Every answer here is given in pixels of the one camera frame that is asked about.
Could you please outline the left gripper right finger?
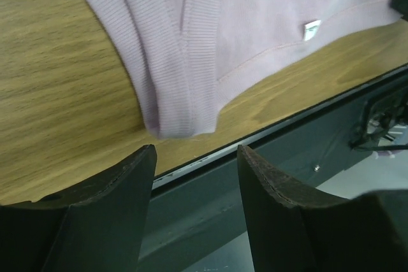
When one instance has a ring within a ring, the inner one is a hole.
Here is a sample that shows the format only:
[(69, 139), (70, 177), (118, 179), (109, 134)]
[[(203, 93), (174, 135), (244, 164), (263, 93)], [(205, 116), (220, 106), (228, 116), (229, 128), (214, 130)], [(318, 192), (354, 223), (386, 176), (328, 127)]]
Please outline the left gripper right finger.
[(350, 271), (339, 244), (314, 241), (303, 213), (343, 204), (271, 165), (248, 146), (237, 150), (238, 179), (255, 271)]

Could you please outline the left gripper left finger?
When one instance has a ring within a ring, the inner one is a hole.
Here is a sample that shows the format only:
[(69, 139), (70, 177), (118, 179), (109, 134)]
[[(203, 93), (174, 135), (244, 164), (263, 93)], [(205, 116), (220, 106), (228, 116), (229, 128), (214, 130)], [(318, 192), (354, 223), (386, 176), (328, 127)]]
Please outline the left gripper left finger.
[(136, 271), (156, 162), (154, 145), (145, 145), (37, 201), (61, 214), (42, 271)]

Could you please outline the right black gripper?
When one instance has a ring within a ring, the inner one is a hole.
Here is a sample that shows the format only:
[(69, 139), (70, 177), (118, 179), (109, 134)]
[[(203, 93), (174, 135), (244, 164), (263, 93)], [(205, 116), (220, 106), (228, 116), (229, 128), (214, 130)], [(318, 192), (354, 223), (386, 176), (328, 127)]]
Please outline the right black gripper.
[(408, 19), (408, 0), (391, 0), (390, 8), (399, 13), (402, 19)]

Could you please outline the pink tank top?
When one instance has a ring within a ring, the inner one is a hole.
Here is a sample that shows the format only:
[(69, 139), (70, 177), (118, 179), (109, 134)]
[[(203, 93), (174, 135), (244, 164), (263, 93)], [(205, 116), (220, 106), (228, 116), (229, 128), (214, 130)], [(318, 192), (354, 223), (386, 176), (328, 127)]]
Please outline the pink tank top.
[(146, 129), (215, 131), (221, 109), (325, 45), (396, 22), (391, 0), (86, 0), (115, 45)]

